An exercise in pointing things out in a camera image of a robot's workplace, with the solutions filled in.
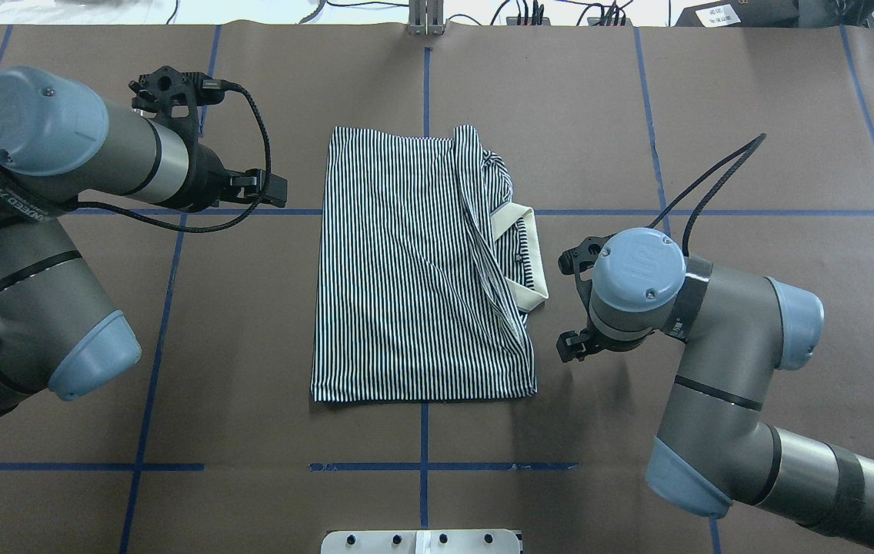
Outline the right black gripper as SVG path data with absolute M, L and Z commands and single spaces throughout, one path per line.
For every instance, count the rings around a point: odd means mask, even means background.
M 622 342 L 602 333 L 594 324 L 582 331 L 565 331 L 555 344 L 561 362 L 584 361 L 591 353 L 603 351 L 621 352 Z

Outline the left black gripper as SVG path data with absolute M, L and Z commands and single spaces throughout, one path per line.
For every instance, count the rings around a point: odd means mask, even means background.
M 231 203 L 240 205 L 265 204 L 278 208 L 287 203 L 286 179 L 267 179 L 264 169 L 229 171 L 212 149 L 197 144 L 193 153 L 194 168 L 188 172 L 183 211 L 197 213 L 220 204 L 220 197 L 231 190 Z

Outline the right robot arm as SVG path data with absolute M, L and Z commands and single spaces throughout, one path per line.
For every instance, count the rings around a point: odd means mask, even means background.
M 772 375 L 816 350 L 816 294 L 690 255 L 651 227 L 588 236 L 558 268 L 587 312 L 583 330 L 558 336 L 563 362 L 657 332 L 684 346 L 645 471 L 656 495 L 711 519 L 741 502 L 874 549 L 874 460 L 762 420 Z

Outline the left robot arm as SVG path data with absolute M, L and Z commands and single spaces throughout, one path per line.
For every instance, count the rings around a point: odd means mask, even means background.
M 132 104 L 46 70 L 0 70 L 0 418 L 49 390 L 72 401 L 138 364 L 126 315 L 58 218 L 100 209 L 184 234 L 285 207 L 268 131 L 243 85 L 162 66 L 128 84 Z M 200 143 L 202 106 L 246 98 L 264 165 L 231 171 Z

